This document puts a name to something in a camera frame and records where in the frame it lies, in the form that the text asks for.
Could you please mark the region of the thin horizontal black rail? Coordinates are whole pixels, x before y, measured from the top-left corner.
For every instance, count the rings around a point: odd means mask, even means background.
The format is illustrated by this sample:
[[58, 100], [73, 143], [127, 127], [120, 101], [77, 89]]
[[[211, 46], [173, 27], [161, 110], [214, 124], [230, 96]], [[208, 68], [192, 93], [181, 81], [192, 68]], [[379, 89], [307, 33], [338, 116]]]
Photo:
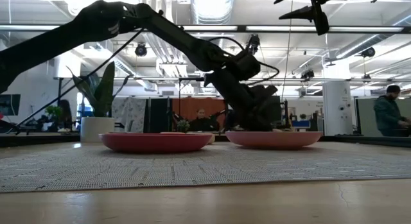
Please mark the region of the thin horizontal black rail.
[[[195, 82], [203, 82], [205, 79], [203, 77], [200, 78], [160, 78], [160, 77], [134, 77], [134, 78], [129, 78], [129, 80], [134, 80], [134, 81], [151, 81], [151, 82], [164, 82], [164, 81], [169, 81], [169, 82], [176, 82], [176, 81], [195, 81]], [[302, 79], [302, 78], [251, 78], [248, 80], [243, 80], [240, 82], [360, 82], [360, 83], [368, 83], [368, 82], [389, 82], [389, 83], [394, 83], [394, 82], [411, 82], [411, 78], [348, 78], [348, 79], [343, 79], [343, 78], [308, 78], [308, 79]]]

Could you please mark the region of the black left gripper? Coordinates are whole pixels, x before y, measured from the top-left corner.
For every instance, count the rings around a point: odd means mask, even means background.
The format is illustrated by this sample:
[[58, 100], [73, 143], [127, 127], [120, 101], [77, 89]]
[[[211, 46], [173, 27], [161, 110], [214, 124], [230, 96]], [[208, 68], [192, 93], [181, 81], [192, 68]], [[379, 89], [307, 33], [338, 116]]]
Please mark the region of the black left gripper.
[[210, 74], [210, 83], [241, 118], [257, 118], [261, 121], [243, 120], [239, 126], [246, 131], [272, 131], [277, 128], [280, 116], [279, 99], [274, 97], [278, 89], [270, 85], [246, 85], [240, 83], [226, 70]]

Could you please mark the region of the person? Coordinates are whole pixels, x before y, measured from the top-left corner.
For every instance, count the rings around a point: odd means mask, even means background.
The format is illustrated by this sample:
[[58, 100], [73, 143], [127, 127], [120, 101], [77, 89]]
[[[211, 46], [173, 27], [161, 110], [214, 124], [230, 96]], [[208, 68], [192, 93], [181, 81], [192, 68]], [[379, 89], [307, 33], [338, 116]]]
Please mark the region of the person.
[[376, 126], [384, 137], [411, 136], [411, 118], [402, 116], [396, 103], [400, 92], [398, 85], [389, 85], [386, 93], [374, 101]]
[[218, 117], [223, 112], [217, 112], [211, 116], [206, 116], [205, 109], [197, 110], [197, 117], [189, 123], [189, 132], [217, 132], [220, 130]]

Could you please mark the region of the silver round ceiling duct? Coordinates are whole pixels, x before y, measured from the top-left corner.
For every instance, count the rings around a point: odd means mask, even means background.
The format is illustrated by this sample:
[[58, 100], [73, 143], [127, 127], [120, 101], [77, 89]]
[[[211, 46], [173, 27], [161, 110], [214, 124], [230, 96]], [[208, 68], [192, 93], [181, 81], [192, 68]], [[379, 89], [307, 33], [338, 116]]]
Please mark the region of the silver round ceiling duct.
[[229, 24], [234, 0], [191, 0], [194, 24]]

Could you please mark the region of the long beam with lights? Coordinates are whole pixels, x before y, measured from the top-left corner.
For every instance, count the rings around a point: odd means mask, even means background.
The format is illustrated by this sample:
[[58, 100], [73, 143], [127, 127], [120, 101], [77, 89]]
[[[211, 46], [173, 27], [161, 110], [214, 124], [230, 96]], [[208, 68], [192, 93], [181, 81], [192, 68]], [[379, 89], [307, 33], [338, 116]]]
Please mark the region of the long beam with lights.
[[[50, 24], [0, 24], [0, 31], [40, 32], [58, 27]], [[314, 26], [180, 25], [190, 33], [316, 33]], [[329, 33], [411, 34], [411, 26], [330, 26]]]

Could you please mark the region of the small green potted plant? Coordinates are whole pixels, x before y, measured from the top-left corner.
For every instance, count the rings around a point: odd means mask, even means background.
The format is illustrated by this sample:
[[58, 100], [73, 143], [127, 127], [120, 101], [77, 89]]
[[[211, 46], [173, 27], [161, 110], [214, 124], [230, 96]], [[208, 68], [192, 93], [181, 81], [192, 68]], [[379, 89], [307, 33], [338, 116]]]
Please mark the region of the small green potted plant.
[[182, 119], [180, 121], [177, 121], [177, 127], [176, 130], [178, 132], [182, 132], [182, 133], [187, 133], [190, 127], [190, 123], [188, 120]]

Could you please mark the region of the patterned white curtain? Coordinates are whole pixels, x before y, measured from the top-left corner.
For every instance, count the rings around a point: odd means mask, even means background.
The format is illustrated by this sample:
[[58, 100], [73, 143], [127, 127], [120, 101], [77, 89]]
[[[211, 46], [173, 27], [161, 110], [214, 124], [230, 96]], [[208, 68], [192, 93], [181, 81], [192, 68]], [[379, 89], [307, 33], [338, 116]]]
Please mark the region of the patterned white curtain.
[[119, 132], [143, 132], [146, 100], [135, 97], [116, 97], [112, 102], [112, 118]]

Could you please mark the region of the black aluminium table frame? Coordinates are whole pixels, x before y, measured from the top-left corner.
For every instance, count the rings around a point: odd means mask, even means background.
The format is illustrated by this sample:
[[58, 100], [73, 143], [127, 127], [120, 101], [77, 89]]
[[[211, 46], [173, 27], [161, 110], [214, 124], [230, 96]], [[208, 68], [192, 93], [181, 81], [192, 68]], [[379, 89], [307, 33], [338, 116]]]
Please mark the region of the black aluminium table frame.
[[[19, 135], [0, 135], [0, 148], [29, 146], [37, 144], [55, 144], [63, 142], [80, 142], [79, 134], [30, 133]], [[411, 148], [411, 137], [366, 137], [361, 135], [323, 136], [319, 142], [344, 142]]]

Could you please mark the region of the green plant in white pot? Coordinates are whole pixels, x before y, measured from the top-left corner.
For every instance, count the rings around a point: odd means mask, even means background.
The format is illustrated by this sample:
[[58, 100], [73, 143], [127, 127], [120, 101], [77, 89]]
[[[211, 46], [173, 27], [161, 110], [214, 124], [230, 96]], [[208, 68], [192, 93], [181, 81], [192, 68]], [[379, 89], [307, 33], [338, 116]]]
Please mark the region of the green plant in white pot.
[[80, 122], [80, 140], [82, 142], [100, 142], [99, 134], [113, 132], [115, 119], [110, 117], [112, 102], [130, 78], [123, 80], [121, 87], [114, 92], [115, 62], [110, 62], [103, 76], [96, 73], [86, 77], [72, 75], [74, 85], [88, 100], [92, 107], [92, 116], [82, 117]]

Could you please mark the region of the grey woven placemat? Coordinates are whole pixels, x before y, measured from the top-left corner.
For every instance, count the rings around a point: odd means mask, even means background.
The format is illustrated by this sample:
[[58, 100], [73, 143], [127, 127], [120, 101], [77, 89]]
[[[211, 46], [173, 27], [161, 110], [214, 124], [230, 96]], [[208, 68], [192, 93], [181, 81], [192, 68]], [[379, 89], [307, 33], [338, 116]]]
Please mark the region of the grey woven placemat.
[[0, 156], [0, 193], [399, 178], [411, 178], [410, 150], [332, 142], [293, 151], [221, 143], [177, 154], [70, 144]]

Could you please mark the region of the light pink plate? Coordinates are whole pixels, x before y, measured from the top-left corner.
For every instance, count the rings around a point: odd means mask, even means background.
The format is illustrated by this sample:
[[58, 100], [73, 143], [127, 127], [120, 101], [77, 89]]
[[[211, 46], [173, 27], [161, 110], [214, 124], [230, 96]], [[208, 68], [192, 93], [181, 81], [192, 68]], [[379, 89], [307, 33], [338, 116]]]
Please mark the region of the light pink plate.
[[226, 132], [232, 143], [254, 149], [294, 150], [315, 144], [322, 132]]

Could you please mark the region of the white round column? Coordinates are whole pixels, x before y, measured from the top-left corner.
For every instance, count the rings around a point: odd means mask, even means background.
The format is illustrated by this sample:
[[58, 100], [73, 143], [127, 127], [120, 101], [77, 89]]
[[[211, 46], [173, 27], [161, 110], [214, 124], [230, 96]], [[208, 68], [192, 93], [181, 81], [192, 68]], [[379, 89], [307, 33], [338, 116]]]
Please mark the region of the white round column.
[[327, 136], [352, 134], [349, 63], [339, 60], [325, 65], [323, 76], [326, 79], [322, 84], [324, 134]]

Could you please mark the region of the dark red plate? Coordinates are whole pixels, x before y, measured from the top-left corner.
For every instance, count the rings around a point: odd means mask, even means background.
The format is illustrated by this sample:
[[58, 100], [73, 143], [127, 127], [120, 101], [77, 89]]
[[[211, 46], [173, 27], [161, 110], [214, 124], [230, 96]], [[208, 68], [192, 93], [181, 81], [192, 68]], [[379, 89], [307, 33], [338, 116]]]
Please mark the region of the dark red plate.
[[186, 153], [208, 145], [212, 134], [121, 133], [99, 134], [102, 143], [122, 153]]

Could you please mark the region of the dark wall monitor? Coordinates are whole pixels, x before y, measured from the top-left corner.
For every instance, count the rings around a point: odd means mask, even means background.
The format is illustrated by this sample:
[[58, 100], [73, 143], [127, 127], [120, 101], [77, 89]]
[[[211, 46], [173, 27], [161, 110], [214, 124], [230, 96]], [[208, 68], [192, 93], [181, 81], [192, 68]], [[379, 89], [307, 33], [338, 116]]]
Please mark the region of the dark wall monitor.
[[20, 94], [0, 94], [0, 113], [4, 116], [17, 116], [20, 100]]

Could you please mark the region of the leafy green background plant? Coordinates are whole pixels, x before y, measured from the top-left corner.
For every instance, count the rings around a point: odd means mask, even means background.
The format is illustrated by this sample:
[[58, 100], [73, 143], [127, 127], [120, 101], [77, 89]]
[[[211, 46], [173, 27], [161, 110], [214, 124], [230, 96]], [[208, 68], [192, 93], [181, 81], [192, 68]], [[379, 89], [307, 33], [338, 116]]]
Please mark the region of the leafy green background plant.
[[45, 113], [50, 121], [59, 121], [62, 110], [59, 106], [50, 105], [46, 107]]

